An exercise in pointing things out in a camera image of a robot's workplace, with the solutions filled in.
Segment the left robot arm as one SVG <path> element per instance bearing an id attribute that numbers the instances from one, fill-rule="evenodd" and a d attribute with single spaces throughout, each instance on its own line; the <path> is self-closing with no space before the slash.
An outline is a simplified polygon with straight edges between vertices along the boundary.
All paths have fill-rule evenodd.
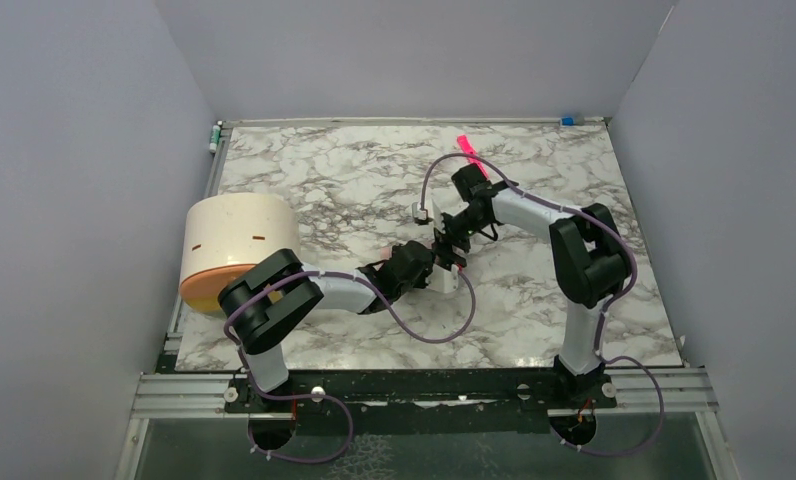
<path id="1" fill-rule="evenodd" d="M 312 311 L 379 313 L 413 290 L 454 291 L 460 270 L 416 241 L 352 271 L 319 270 L 283 248 L 229 282 L 217 300 L 257 388 L 272 393 L 289 378 L 281 343 Z"/>

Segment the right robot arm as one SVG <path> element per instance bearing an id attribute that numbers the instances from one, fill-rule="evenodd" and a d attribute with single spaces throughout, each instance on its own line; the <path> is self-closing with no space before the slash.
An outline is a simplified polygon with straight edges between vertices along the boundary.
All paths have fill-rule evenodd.
<path id="1" fill-rule="evenodd" d="M 509 225 L 546 241 L 555 278 L 567 299 L 566 329 L 553 370 L 563 390 L 579 394 L 600 382 L 606 360 L 602 336 L 609 307 L 637 278 L 634 254 L 621 239 L 612 213 L 603 204 L 578 208 L 540 198 L 502 179 L 493 183 L 470 163 L 452 177 L 466 207 L 442 212 L 425 193 L 413 207 L 418 224 L 433 226 L 440 269 L 465 266 L 471 238 L 497 240 L 497 227 Z"/>

